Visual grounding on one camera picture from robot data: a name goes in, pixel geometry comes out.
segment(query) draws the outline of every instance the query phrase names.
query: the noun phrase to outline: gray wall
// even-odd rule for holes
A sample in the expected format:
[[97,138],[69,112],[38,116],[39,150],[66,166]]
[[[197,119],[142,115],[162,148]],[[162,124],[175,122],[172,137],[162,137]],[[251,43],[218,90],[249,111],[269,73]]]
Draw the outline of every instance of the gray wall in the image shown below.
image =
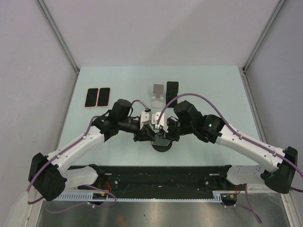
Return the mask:
[[0,1],[0,226],[55,147],[76,75],[34,0]]
[[[299,152],[303,169],[303,1],[289,0],[248,69],[270,143]],[[293,186],[303,189],[296,173]],[[296,193],[303,215],[303,194]]]

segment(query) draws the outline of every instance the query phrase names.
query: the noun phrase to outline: white enclosure panel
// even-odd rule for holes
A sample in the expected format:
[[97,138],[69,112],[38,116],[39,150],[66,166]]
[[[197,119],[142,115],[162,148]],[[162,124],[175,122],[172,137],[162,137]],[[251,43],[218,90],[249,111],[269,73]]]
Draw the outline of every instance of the white enclosure panel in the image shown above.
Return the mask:
[[55,148],[76,78],[34,0],[0,2],[0,226]]
[[[303,1],[286,3],[248,70],[248,79],[270,143],[299,152],[303,169]],[[293,186],[303,189],[295,175]],[[297,193],[303,214],[303,195]]]
[[278,0],[45,0],[80,66],[243,66]]
[[[120,98],[133,101],[141,99],[152,105],[153,84],[167,81],[179,82],[179,94],[197,93],[207,97],[225,118],[242,132],[257,138],[250,106],[237,66],[172,66],[172,67],[82,67],[66,117],[59,147],[65,146],[87,128],[90,119],[104,114]],[[111,97],[107,108],[85,108],[87,90],[93,87],[110,87]],[[216,114],[204,100],[187,96],[203,115]],[[133,116],[144,108],[134,105]],[[151,108],[159,112],[162,108]],[[176,116],[172,108],[166,112]],[[251,159],[229,148],[204,143],[194,135],[185,135],[173,142],[167,152],[158,152],[151,142],[134,142],[134,135],[119,132],[116,136],[82,156],[76,165],[109,166],[223,166],[256,165]]]

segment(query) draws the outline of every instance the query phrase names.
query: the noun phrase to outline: white wall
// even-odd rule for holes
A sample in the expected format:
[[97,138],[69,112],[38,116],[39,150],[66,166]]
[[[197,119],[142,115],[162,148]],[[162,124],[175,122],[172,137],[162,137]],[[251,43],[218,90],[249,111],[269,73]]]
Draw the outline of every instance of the white wall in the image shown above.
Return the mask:
[[[270,143],[298,150],[303,169],[303,1],[290,0],[248,70]],[[296,174],[293,186],[303,189]],[[303,194],[296,194],[303,215]]]
[[0,1],[0,226],[57,142],[76,75],[34,0]]
[[45,0],[81,66],[243,66],[278,0]]

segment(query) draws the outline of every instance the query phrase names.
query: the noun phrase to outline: black joint housing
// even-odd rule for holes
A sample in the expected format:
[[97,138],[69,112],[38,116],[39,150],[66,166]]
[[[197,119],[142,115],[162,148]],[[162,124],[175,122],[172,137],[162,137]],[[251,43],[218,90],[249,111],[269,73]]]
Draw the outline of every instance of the black joint housing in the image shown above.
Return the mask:
[[199,124],[203,115],[188,101],[183,101],[174,107],[174,112],[182,123],[195,122]]
[[[33,157],[28,176],[29,182],[32,181],[36,173],[47,162],[47,156],[44,156],[41,153],[38,153]],[[47,201],[52,201],[63,192],[66,181],[66,178],[61,176],[57,166],[50,163],[37,177],[33,186]]]
[[[297,166],[298,151],[292,147],[285,149],[285,158]],[[295,169],[287,162],[283,161],[279,169],[273,173],[265,171],[261,174],[261,178],[265,181],[265,185],[281,194],[288,194],[295,174]]]
[[104,134],[104,141],[107,141],[109,138],[117,135],[119,132],[118,126],[116,126],[115,123],[110,122],[105,116],[97,117],[93,121],[92,126],[96,126],[98,129],[100,129],[100,133]]
[[109,112],[107,119],[111,122],[124,121],[132,107],[132,104],[125,99],[118,99],[113,105],[112,110]]
[[215,115],[205,115],[202,124],[197,126],[197,131],[200,132],[204,142],[216,143],[218,136],[221,136],[220,131],[225,125],[224,121]]
[[126,122],[118,122],[119,130],[136,134],[140,131],[140,122],[129,119]]

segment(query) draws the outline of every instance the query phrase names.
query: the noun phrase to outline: metal floor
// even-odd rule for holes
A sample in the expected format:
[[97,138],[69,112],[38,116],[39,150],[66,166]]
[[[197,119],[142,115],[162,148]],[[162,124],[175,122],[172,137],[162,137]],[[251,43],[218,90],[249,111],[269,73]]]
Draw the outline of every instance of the metal floor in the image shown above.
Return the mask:
[[[290,226],[280,194],[254,193],[250,200],[265,227]],[[120,202],[110,208],[82,205],[62,214],[44,209],[62,210],[75,202],[44,202],[37,227],[259,227],[253,214],[243,208],[224,208],[219,203]],[[237,204],[248,205],[245,194]]]

